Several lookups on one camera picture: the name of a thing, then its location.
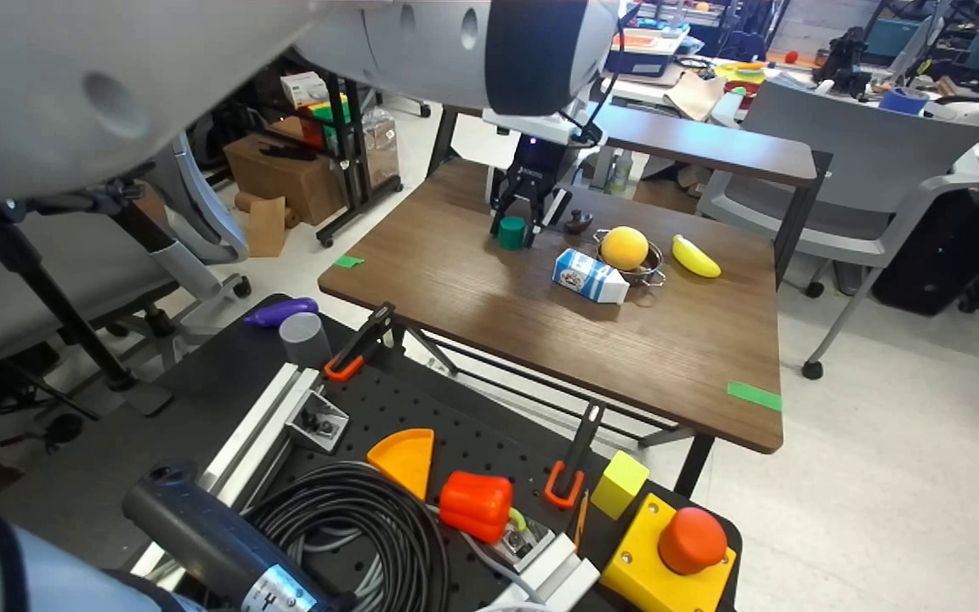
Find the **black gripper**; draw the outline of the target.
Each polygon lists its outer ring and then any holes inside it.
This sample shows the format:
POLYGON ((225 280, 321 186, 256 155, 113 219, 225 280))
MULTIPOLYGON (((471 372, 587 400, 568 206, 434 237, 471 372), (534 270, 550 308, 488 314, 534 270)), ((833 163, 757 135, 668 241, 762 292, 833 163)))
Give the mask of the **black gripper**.
POLYGON ((550 139, 536 139, 536 135, 519 135, 518 150, 514 150, 514 163, 508 168, 489 211, 494 211, 494 226, 489 232, 501 232, 508 211, 518 202, 531 204, 531 226, 543 227, 549 226, 549 202, 550 189, 557 186, 564 170, 564 147, 550 144, 550 139))

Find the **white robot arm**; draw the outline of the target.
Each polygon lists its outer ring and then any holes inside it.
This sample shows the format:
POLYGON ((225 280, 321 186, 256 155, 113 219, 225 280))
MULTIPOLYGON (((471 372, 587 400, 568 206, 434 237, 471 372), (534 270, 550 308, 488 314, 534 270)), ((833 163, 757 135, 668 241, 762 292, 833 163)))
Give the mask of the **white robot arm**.
POLYGON ((462 110, 550 114, 620 0, 0 0, 0 204, 152 159, 280 53, 462 110))

